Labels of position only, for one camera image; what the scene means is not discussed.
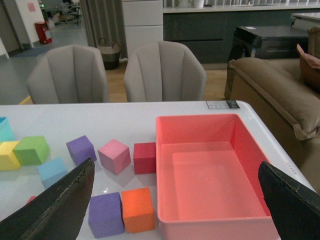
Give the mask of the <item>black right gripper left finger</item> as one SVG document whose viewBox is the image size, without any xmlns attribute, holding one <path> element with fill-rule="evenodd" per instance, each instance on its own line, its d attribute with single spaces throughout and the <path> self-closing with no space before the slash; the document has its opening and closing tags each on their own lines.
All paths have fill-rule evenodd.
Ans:
<svg viewBox="0 0 320 240">
<path fill-rule="evenodd" d="M 95 163 L 86 159 L 0 222 L 2 240 L 75 240 L 91 199 Z"/>
</svg>

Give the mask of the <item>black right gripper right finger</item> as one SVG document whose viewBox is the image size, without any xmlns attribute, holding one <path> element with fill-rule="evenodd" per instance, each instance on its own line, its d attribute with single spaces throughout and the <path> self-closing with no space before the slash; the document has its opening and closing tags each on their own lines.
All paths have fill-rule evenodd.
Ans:
<svg viewBox="0 0 320 240">
<path fill-rule="evenodd" d="M 263 161 L 258 179 L 264 201 L 282 240 L 320 238 L 320 195 Z"/>
</svg>

